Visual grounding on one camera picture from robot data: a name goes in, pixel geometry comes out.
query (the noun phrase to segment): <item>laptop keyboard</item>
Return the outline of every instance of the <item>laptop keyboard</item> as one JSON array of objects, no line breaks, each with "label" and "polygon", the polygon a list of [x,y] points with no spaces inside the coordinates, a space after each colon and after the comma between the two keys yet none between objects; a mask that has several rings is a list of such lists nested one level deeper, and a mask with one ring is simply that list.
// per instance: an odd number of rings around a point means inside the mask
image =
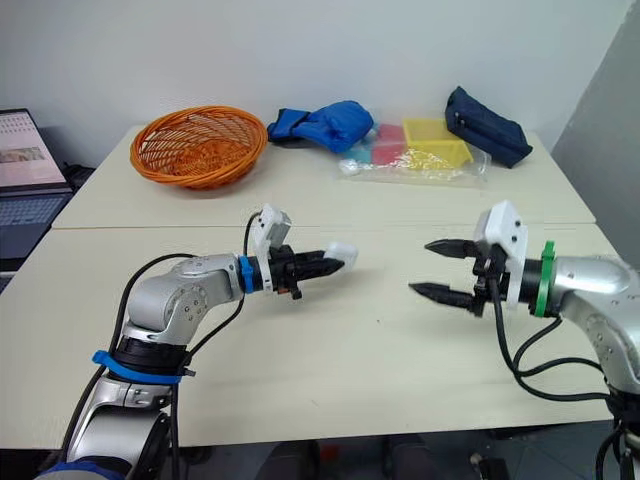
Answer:
[{"label": "laptop keyboard", "polygon": [[64,197],[0,201],[0,227],[47,223]]}]

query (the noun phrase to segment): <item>table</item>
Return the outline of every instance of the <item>table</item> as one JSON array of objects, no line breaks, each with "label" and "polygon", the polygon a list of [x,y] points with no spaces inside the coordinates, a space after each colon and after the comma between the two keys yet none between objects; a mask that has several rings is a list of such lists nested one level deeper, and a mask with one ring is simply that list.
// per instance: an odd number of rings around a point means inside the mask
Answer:
[{"label": "table", "polygon": [[483,188],[341,179],[337,158],[326,151],[269,145],[239,183],[198,192],[156,184],[133,169],[129,145],[141,128],[126,134],[54,228],[242,226],[267,202],[299,226],[474,225],[479,212],[505,199],[528,223],[594,222],[533,133],[533,153],[513,170],[492,166]]},{"label": "table", "polygon": [[[469,225],[294,227],[288,241],[296,251],[334,239],[357,245],[356,269],[303,282],[297,303],[249,296],[242,315],[195,357],[197,376],[182,384],[181,444],[609,418],[603,402],[557,404],[521,390],[501,360],[489,309],[477,319],[406,286],[431,280],[470,289],[470,261],[423,244],[471,234]],[[90,357],[107,345],[121,289],[139,266],[174,251],[238,251],[241,237],[239,227],[51,231],[0,296],[0,448],[59,445],[95,368]],[[560,255],[615,253],[595,225],[547,224],[530,225],[529,256],[538,257],[546,239],[556,240]],[[234,306],[210,312],[199,336]],[[512,345],[547,323],[524,307],[510,317]],[[523,367],[560,355],[594,358],[586,337],[565,322]],[[601,375],[580,366],[532,383],[604,391]]]}]

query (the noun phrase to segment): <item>floor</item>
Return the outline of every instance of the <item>floor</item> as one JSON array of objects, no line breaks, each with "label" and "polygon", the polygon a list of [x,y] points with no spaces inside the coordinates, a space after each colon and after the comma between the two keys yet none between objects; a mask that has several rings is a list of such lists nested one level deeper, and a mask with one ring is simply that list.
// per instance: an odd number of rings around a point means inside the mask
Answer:
[{"label": "floor", "polygon": [[[477,480],[469,463],[472,453],[505,459],[511,480],[579,480],[594,478],[594,461],[611,422],[550,426],[508,436],[508,431],[462,431],[420,434],[438,459],[443,476],[438,480]],[[323,480],[383,480],[381,437],[321,440]],[[275,444],[231,445],[212,449],[204,464],[183,465],[182,480],[253,480],[253,475]],[[169,480],[169,469],[162,480]],[[618,478],[610,453],[605,478]]]}]

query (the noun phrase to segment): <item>blue glove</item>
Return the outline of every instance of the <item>blue glove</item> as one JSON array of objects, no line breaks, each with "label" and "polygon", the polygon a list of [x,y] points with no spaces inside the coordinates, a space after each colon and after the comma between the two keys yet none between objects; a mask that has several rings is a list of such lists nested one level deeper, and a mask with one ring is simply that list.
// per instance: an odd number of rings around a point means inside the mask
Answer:
[{"label": "blue glove", "polygon": [[311,114],[301,110],[282,109],[278,119],[269,125],[269,140],[275,143],[304,138],[334,153],[349,150],[373,126],[373,118],[352,100],[334,103]]}]

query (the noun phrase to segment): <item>clear plastic bag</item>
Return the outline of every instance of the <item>clear plastic bag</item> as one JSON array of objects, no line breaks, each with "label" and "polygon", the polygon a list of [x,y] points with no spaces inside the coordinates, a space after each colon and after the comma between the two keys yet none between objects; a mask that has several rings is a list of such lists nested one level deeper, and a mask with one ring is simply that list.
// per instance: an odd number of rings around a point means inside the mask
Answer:
[{"label": "clear plastic bag", "polygon": [[441,122],[444,120],[408,119],[404,128],[376,125],[362,141],[342,155],[340,171],[352,180],[375,182],[451,186],[484,183],[491,157],[448,132],[444,133],[442,129],[446,126]]}]

